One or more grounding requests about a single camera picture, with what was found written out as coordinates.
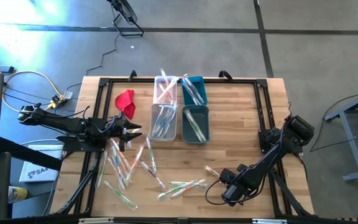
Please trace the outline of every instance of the wooden tabletop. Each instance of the wooden tabletop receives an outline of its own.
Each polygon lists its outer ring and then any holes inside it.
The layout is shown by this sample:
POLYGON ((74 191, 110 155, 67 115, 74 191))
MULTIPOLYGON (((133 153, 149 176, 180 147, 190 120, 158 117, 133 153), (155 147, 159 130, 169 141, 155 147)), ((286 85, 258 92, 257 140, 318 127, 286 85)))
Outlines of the wooden tabletop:
MULTIPOLYGON (((92 116, 99 78, 84 77, 83 79, 76 112, 90 106, 90 109, 86 112, 86 117, 92 116)), ((281 127, 283 119, 288 115, 288 99, 285 85, 281 78, 268 78, 267 82, 275 123, 277 127, 281 127)), ((196 179, 206 179, 207 183, 211 184, 217 179, 204 170, 205 165, 221 172, 223 168, 235 170, 240 163, 245 165, 255 164, 262 158, 257 137, 259 119, 256 110, 254 87, 250 84, 206 83, 205 88, 208 96, 210 142, 197 146, 186 144, 181 139, 183 95, 180 86, 178 86, 179 113, 175 141, 152 143, 157 163, 157 176, 165 185, 168 185, 168 181, 188 182, 196 179)), ((118 114, 119 111, 115 106, 114 100, 126 90, 135 91, 134 104, 136 105, 136 111, 131 121, 141 125, 141 131, 143 132, 143 135, 132 141, 132 149, 126 148, 124 152, 127 160, 132 163, 139 146, 145 142, 145 135, 149 132, 154 84, 115 83, 112 88, 109 116, 118 114)), ((106 90, 103 92, 99 117, 101 117, 103 112, 106 92, 106 90)), ((51 212, 56 212, 61 208, 77 188, 83 158, 83 152, 75 152, 63 161, 51 212)), ((142 158, 150 165, 147 147, 144 150, 142 158)), ((307 211, 314 213, 302 164, 293 155, 285 156, 283 164, 288 188, 307 211)), ((106 164, 103 179, 118 188, 114 171, 108 164, 106 164)), ((138 205, 136 211, 130 211, 109 188, 102 184, 95 191, 92 216, 274 217, 269 180, 267 178, 265 187, 258 197, 247 201, 244 206, 237 204, 235 207, 209 204, 204 199, 205 189, 202 188, 194 188, 181 197, 159 201, 157 200, 157 195, 162 192, 162 189, 158 187, 155 179, 149 176, 141 167, 135 170, 132 180, 134 183, 129 186, 125 195, 138 205)), ((82 210, 88 197, 88 188, 89 185, 85 189, 82 210)), ((223 185, 216 184, 209 191, 209 199, 215 202, 222 202, 220 195, 224 192, 224 189, 223 185)), ((280 208, 284 211, 282 193, 278 186, 277 193, 280 208)))

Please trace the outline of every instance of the teal container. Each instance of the teal container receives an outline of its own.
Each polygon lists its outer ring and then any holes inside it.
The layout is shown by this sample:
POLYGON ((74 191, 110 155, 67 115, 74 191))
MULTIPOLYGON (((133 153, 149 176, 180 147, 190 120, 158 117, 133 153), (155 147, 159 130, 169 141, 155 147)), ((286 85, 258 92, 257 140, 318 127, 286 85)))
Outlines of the teal container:
POLYGON ((181 137, 185 143, 188 144, 205 144, 210 139, 209 135, 209 121, 208 121, 209 109, 205 105, 188 105, 184 106, 182 110, 182 119, 181 119, 181 137), (193 128, 190 125, 190 122, 187 120, 187 117, 184 113, 185 109, 189 109, 191 115, 194 117, 194 120, 200 127, 201 132, 206 138, 206 142, 201 142, 193 128))
MULTIPOLYGON (((202 99, 204 100, 203 105, 208 104, 208 100, 206 98, 206 92, 205 92, 205 85, 204 85, 204 79, 201 76, 198 77, 188 77, 189 81, 196 87, 198 93, 200 93, 202 99)), ((191 99, 191 96, 187 93, 186 88, 183 86, 183 79, 180 80, 181 88, 183 92, 183 100, 185 102, 185 105, 194 105, 193 99, 191 99)))

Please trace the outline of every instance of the gray floor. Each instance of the gray floor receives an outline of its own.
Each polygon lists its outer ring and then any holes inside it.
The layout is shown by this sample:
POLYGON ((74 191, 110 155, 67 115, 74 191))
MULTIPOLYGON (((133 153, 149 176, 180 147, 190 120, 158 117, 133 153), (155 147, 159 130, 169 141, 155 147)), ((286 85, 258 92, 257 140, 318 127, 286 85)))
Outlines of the gray floor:
MULTIPOLYGON (((258 28, 250 0, 129 2, 144 27, 258 28)), ((357 0, 259 2, 266 29, 358 30, 357 0)), ((0 1, 0 23, 111 27, 111 21, 111 10, 105 0, 0 1)), ((80 82, 87 69, 99 65, 101 55, 114 48, 116 35, 116 32, 20 31, 14 26, 0 25, 0 65, 45 73, 64 91, 80 82)), ((316 130, 333 103, 358 93, 358 35, 267 35, 267 44, 274 77, 284 78, 291 110, 316 130)), ((105 55, 103 67, 89 75, 129 75, 136 70, 139 75, 154 76, 164 68, 170 75, 216 76, 225 69, 234 77, 267 76, 259 34, 153 32, 146 33, 144 38, 120 37, 117 49, 105 55)), ((15 77, 10 85, 36 95, 55 94, 36 75, 15 77)), ((23 105, 15 99, 8 100, 15 108, 23 105)), ((75 102, 68 107, 74 108, 75 102)), ((70 114, 64 110, 58 113, 70 114)), ((17 113, 2 106, 0 136, 24 142, 56 135, 44 128, 20 125, 17 113)), ((324 125, 317 146, 345 139, 341 124, 335 121, 324 125)), ((349 184, 342 181, 343 174, 357 169, 350 147, 341 144, 307 153, 310 146, 305 147, 304 159, 316 214, 358 217, 358 181, 349 184)), ((21 166, 22 161, 13 160, 12 185, 20 185, 17 181, 21 166)), ((51 187, 51 183, 24 185, 32 195, 48 192, 51 187)), ((14 217, 39 215, 46 200, 44 194, 15 204, 14 217)))

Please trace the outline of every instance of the plastic bin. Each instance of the plastic bin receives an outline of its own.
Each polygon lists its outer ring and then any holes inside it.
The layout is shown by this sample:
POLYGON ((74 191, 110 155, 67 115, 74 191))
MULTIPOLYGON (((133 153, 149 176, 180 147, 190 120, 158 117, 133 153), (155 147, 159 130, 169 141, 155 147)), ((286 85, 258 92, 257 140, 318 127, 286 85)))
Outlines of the plastic bin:
MULTIPOLYGON (((174 76, 167 76, 167 80, 170 83, 171 80, 174 78, 174 76)), ((162 85, 162 87, 165 89, 167 87, 167 84, 165 83, 164 77, 163 76, 156 76, 154 78, 154 93, 153 93, 153 103, 166 103, 166 104, 170 104, 171 101, 169 100, 169 98, 166 98, 164 101, 160 101, 157 102, 157 98, 162 94, 162 89, 159 87, 159 84, 162 85)), ((175 101, 177 101, 177 84, 174 85, 171 88, 171 92, 173 94, 173 99, 175 101)))
MULTIPOLYGON (((152 138, 151 134, 155 125, 155 121, 158 118, 158 115, 160 114, 161 108, 163 104, 153 104, 152 105, 152 113, 151 113, 151 119, 150 119, 150 129, 148 133, 148 137, 152 141, 173 141, 177 135, 177 113, 178 108, 176 109, 175 115, 173 117, 173 120, 171 122, 171 125, 168 128, 167 135, 164 137, 163 134, 161 135, 161 138, 152 138)), ((167 105, 163 108, 163 114, 165 114, 168 111, 167 105)))
MULTIPOLYGON (((205 85, 204 85, 204 79, 201 76, 198 77, 188 77, 189 81, 196 87, 198 92, 200 93, 202 99, 204 100, 203 105, 208 104, 208 100, 206 98, 206 92, 205 92, 205 85)), ((181 88, 183 90, 183 100, 185 101, 185 105, 194 105, 193 99, 191 99, 191 96, 188 94, 187 90, 183 86, 183 80, 180 80, 181 88)))
POLYGON ((209 109, 204 105, 188 105, 184 106, 182 110, 182 119, 181 119, 181 136, 183 141, 188 144, 205 144, 211 137, 209 135, 209 121, 208 121, 209 109), (200 127, 201 132, 206 138, 206 142, 201 142, 193 128, 191 127, 187 117, 184 113, 185 109, 189 109, 191 115, 194 117, 194 120, 200 127))

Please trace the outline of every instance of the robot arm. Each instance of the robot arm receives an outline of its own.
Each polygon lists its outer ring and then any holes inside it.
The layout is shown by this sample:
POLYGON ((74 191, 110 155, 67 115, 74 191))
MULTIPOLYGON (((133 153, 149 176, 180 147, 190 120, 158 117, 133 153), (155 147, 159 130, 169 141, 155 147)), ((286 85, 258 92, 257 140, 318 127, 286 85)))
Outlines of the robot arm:
POLYGON ((237 174, 223 169, 219 179, 227 184, 227 189, 221 195, 222 199, 228 205, 235 206, 254 195, 273 166, 287 153, 301 153, 302 146, 309 143, 313 134, 314 128, 299 116, 287 117, 282 130, 274 128, 265 136, 264 141, 271 148, 257 164, 240 164, 237 174))
POLYGON ((23 106, 18 117, 24 125, 42 125, 59 129, 72 136, 58 136, 57 139, 65 143, 66 151, 101 151, 109 138, 119 138, 120 151, 124 151, 124 143, 142 133, 127 133, 127 129, 141 128, 137 124, 129 122, 121 113, 110 121, 102 118, 68 118, 49 113, 40 108, 40 103, 35 106, 23 106))

